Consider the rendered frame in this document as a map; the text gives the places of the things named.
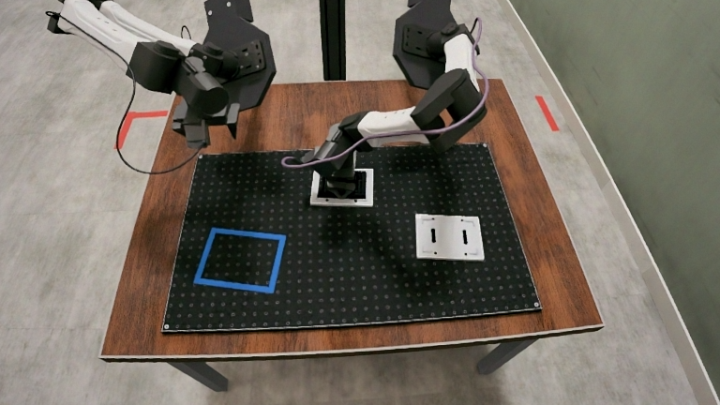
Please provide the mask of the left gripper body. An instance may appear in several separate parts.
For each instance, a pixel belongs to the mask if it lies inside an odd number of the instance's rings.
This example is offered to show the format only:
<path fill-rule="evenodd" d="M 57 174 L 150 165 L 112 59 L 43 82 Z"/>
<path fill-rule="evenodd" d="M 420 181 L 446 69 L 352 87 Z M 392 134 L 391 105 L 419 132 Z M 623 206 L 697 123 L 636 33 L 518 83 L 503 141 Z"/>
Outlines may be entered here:
<path fill-rule="evenodd" d="M 305 159 L 304 164 L 309 163 L 317 151 L 320 149 L 320 146 L 316 146 L 316 148 L 310 152 L 305 153 Z M 347 178 L 347 180 L 353 180 L 354 179 L 354 170 L 356 166 L 356 150 L 352 154 L 351 157 L 347 157 L 344 161 L 343 165 L 338 171 L 335 171 L 332 176 L 327 177 L 327 188 L 329 189 L 346 189 L 346 182 L 344 181 L 336 181 L 338 178 Z"/>

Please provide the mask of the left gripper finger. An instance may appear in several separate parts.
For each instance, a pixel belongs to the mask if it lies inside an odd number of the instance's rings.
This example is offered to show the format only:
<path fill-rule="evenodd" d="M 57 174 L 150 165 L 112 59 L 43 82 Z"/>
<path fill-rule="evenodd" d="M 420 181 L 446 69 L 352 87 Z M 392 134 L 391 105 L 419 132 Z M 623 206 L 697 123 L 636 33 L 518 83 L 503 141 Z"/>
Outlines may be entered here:
<path fill-rule="evenodd" d="M 332 193 L 334 193 L 339 199 L 345 199 L 350 193 L 354 191 L 355 184 L 353 183 L 346 183 L 346 189 L 329 189 Z M 340 195 L 338 190 L 346 190 L 343 195 Z"/>

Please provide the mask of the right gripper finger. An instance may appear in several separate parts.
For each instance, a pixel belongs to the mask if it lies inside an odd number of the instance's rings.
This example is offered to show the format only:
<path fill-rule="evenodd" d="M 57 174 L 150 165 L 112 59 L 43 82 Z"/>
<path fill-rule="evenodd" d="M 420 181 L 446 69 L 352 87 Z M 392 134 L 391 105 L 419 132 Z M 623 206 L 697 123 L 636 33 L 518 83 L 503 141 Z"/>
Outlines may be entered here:
<path fill-rule="evenodd" d="M 186 132 L 185 132 L 185 128 L 183 126 L 183 121 L 181 121 L 181 123 L 178 123 L 178 121 L 173 122 L 172 130 L 186 137 Z"/>
<path fill-rule="evenodd" d="M 239 112 L 240 112 L 240 104 L 239 104 L 239 103 L 232 103 L 232 104 L 231 104 L 231 108 L 238 108 L 238 109 L 239 109 Z M 227 126 L 227 127 L 228 127 L 229 131 L 231 132 L 232 137 L 236 140 L 236 136 L 237 136 L 237 124 L 236 124 L 236 125 L 233 125 L 233 126 Z"/>

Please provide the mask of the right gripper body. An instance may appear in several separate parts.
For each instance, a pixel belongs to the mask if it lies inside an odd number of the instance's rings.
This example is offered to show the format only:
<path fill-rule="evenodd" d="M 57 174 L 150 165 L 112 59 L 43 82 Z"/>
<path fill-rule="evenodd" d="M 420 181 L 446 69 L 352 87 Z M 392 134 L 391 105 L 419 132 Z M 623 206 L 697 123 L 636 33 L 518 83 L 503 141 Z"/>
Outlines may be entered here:
<path fill-rule="evenodd" d="M 190 106 L 184 98 L 176 106 L 172 120 L 181 123 L 186 131 L 187 142 L 207 140 L 205 124 L 211 126 L 233 126 L 237 124 L 239 109 L 230 108 L 227 116 L 227 106 L 217 114 L 206 114 L 199 107 Z M 179 109 L 179 110 L 178 110 Z M 176 119 L 177 118 L 177 119 Z M 185 119 L 184 119 L 185 118 Z M 205 120 L 205 122 L 204 122 Z"/>

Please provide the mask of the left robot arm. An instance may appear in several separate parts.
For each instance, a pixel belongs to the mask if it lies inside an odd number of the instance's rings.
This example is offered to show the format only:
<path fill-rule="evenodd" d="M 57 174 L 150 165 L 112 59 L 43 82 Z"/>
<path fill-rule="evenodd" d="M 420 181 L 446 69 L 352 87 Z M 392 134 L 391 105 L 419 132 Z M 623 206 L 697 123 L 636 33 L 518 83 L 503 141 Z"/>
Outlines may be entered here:
<path fill-rule="evenodd" d="M 303 167 L 305 172 L 314 170 L 322 176 L 330 177 L 355 150 L 367 153 L 385 143 L 430 143 L 436 153 L 442 153 L 485 118 L 488 109 L 484 103 L 480 108 L 483 94 L 479 91 L 473 67 L 472 47 L 475 40 L 472 34 L 465 23 L 453 22 L 447 24 L 441 32 L 437 32 L 411 23 L 403 25 L 403 52 L 446 64 L 445 73 L 431 85 L 418 104 L 402 111 L 369 110 L 345 117 L 341 123 L 330 127 L 329 136 L 310 162 L 335 157 L 368 136 L 419 134 L 369 139 L 343 157 Z M 424 134 L 423 131 L 427 129 L 445 128 L 440 116 L 444 109 L 453 119 L 449 126 L 459 122 L 467 114 L 475 113 L 465 123 L 444 132 L 441 137 L 441 132 Z"/>

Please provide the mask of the blue tape outline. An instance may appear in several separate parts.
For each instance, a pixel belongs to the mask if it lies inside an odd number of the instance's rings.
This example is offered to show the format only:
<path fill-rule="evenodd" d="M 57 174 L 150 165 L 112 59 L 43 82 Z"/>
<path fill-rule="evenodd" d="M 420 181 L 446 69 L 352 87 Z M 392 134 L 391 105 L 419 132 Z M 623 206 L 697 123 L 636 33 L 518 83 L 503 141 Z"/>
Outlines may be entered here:
<path fill-rule="evenodd" d="M 201 275 L 202 275 L 203 268 L 204 268 L 210 247 L 212 245 L 215 233 L 226 233 L 226 234 L 278 239 L 279 245 L 278 245 L 278 249 L 277 249 L 277 256 L 276 256 L 276 260 L 275 260 L 269 287 L 231 283 L 231 282 L 224 282 L 224 281 L 216 281 L 216 280 L 210 280 L 210 279 L 202 279 Z M 257 291 L 257 292 L 273 293 L 275 284 L 276 284 L 277 275 L 278 275 L 278 268 L 279 268 L 282 250 L 284 247 L 285 238 L 286 238 L 286 235 L 277 235 L 277 234 L 268 234 L 268 233 L 259 233 L 259 232 L 243 232 L 243 231 L 212 228 L 212 231 L 210 232 L 204 253 L 202 255 L 202 260 L 201 260 L 200 266 L 198 268 L 198 271 L 197 271 L 197 274 L 196 274 L 196 277 L 195 277 L 193 283 L 200 283 L 200 284 L 228 287 L 228 288 L 235 288 L 235 289 L 242 289 L 242 290 L 250 290 L 250 291 Z"/>

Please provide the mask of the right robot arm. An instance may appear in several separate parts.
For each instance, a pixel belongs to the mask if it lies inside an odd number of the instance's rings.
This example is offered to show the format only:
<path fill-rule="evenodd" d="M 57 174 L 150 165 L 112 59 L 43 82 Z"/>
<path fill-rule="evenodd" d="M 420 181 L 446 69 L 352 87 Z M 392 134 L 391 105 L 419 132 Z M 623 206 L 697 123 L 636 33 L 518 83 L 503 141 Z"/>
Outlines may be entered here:
<path fill-rule="evenodd" d="M 267 67 L 263 43 L 258 39 L 222 51 L 209 41 L 202 45 L 166 33 L 113 0 L 58 1 L 64 5 L 61 14 L 55 13 L 60 17 L 50 16 L 50 32 L 83 38 L 132 80 L 129 64 L 141 87 L 169 95 L 174 91 L 206 114 L 219 113 L 227 106 L 229 94 L 222 84 Z"/>

